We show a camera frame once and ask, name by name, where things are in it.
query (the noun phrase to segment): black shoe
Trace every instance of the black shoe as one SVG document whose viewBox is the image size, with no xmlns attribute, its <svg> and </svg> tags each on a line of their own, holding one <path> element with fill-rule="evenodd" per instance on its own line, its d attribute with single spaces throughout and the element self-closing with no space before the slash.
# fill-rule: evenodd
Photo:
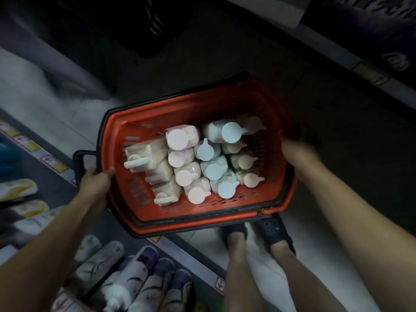
<svg viewBox="0 0 416 312">
<path fill-rule="evenodd" d="M 232 225 L 225 225 L 221 227 L 221 236 L 228 249 L 228 236 L 233 232 L 241 232 L 244 234 L 244 239 L 247 240 L 247 228 L 244 223 L 237 223 Z"/>
<path fill-rule="evenodd" d="M 289 236 L 283 220 L 278 213 L 273 214 L 271 218 L 254 221 L 253 225 L 263 238 L 265 247 L 270 252 L 270 247 L 280 241 L 286 241 L 290 250 L 296 255 L 293 247 L 293 240 Z"/>
</svg>

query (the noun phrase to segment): person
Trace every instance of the person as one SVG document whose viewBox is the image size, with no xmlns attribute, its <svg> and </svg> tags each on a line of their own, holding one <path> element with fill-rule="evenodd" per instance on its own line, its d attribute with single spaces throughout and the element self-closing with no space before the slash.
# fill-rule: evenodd
<svg viewBox="0 0 416 312">
<path fill-rule="evenodd" d="M 315 149 L 281 134 L 282 152 L 310 189 L 320 210 L 383 312 L 416 307 L 416 238 L 378 213 L 321 162 Z M 70 272 L 71 261 L 91 223 L 105 209 L 115 171 L 88 170 L 80 191 L 36 238 L 0 267 L 0 307 L 7 312 L 50 309 Z M 277 215 L 255 222 L 267 249 L 286 273 L 298 312 L 345 311 L 324 284 L 297 258 Z M 227 312 L 266 311 L 247 263 L 244 224 L 225 226 L 230 261 L 225 286 Z"/>
</svg>

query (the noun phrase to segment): tile floor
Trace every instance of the tile floor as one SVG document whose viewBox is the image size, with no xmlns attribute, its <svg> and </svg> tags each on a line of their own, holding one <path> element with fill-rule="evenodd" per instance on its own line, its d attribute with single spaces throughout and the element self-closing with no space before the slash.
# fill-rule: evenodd
<svg viewBox="0 0 416 312">
<path fill-rule="evenodd" d="M 0 106 L 72 156 L 79 149 L 94 149 L 107 109 L 250 71 L 282 96 L 297 122 L 315 128 L 322 139 L 322 157 L 335 173 L 380 211 L 406 225 L 401 210 L 410 209 L 415 201 L 406 182 L 416 172 L 412 164 L 415 127 L 284 45 L 201 0 L 188 28 L 155 57 L 141 59 L 122 48 L 117 50 L 122 73 L 117 81 L 119 90 L 109 101 L 86 95 L 60 98 L 39 68 L 0 50 Z M 87 166 L 94 165 L 92 158 L 86 160 Z M 374 179 L 380 166 L 389 177 Z M 400 207 L 392 209 L 393 203 Z M 283 218 L 298 258 L 349 311 L 378 311 L 302 184 Z M 251 228 L 249 231 L 249 262 L 264 298 L 283 312 L 294 311 L 285 274 Z M 227 267 L 226 250 L 216 229 L 180 236 Z"/>
</svg>

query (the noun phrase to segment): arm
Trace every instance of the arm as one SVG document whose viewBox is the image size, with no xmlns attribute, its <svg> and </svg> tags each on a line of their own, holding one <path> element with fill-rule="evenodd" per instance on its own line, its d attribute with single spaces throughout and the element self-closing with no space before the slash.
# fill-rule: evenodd
<svg viewBox="0 0 416 312">
<path fill-rule="evenodd" d="M 70 273 L 90 225 L 106 206 L 114 169 L 88 170 L 80 191 L 37 237 L 0 267 L 0 307 L 8 312 L 49 311 Z"/>
<path fill-rule="evenodd" d="M 314 148 L 282 134 L 282 151 L 315 197 L 382 311 L 416 307 L 416 238 L 331 173 Z"/>
</svg>

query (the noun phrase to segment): red plastic basket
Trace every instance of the red plastic basket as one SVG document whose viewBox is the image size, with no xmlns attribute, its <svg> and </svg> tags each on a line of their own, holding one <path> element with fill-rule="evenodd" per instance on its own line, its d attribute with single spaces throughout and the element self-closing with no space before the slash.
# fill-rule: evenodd
<svg viewBox="0 0 416 312">
<path fill-rule="evenodd" d="M 112 210 L 132 234 L 140 237 L 243 222 L 282 211 L 292 196 L 295 178 L 293 167 L 281 153 L 278 131 L 292 127 L 275 94 L 247 77 L 248 73 L 239 73 L 199 88 L 109 110 L 101 124 L 97 151 L 74 154 L 77 183 L 83 174 L 85 154 L 96 155 L 101 170 L 115 167 L 109 192 Z M 231 199 L 212 193 L 203 204 L 194 205 L 183 195 L 177 203 L 158 206 L 153 203 L 152 186 L 144 181 L 144 173 L 132 173 L 123 166 L 124 148 L 159 136 L 166 128 L 199 126 L 247 112 L 259 116 L 267 126 L 267 130 L 245 136 L 248 148 L 259 157 L 256 164 L 265 181 L 256 188 L 238 186 Z"/>
</svg>

